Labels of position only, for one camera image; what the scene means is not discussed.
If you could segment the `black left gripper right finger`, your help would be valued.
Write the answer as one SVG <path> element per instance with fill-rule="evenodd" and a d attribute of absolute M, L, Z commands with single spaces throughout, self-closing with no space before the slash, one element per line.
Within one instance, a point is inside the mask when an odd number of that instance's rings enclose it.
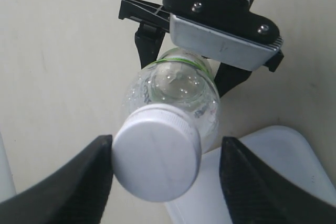
<path fill-rule="evenodd" d="M 293 184 L 240 140 L 224 137 L 221 189 L 233 223 L 335 223 L 335 206 Z"/>

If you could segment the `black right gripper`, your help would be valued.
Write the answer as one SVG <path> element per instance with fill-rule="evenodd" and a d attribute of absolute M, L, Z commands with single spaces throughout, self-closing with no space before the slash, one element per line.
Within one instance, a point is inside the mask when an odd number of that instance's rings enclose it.
<path fill-rule="evenodd" d="M 255 71 L 266 66 L 274 72 L 284 58 L 283 39 L 271 20 L 244 10 L 200 19 L 194 3 L 188 16 L 170 13 L 162 5 L 143 0 L 122 0 L 119 18 L 140 23 L 134 41 L 140 66 L 156 61 L 165 33 L 180 48 L 221 63 Z"/>

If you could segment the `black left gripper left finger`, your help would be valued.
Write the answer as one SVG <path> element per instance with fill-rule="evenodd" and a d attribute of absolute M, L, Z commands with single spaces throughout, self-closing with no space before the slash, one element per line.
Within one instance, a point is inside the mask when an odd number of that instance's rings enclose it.
<path fill-rule="evenodd" d="M 1 223 L 100 223 L 112 186 L 112 135 L 94 139 L 66 165 L 1 203 Z"/>

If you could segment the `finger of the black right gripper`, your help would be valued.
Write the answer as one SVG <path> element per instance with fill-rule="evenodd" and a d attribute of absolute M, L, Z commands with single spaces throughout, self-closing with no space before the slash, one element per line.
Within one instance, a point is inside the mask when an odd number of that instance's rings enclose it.
<path fill-rule="evenodd" d="M 251 74 L 251 71 L 221 63 L 214 78 L 219 97 L 223 97 L 231 89 L 245 82 Z"/>

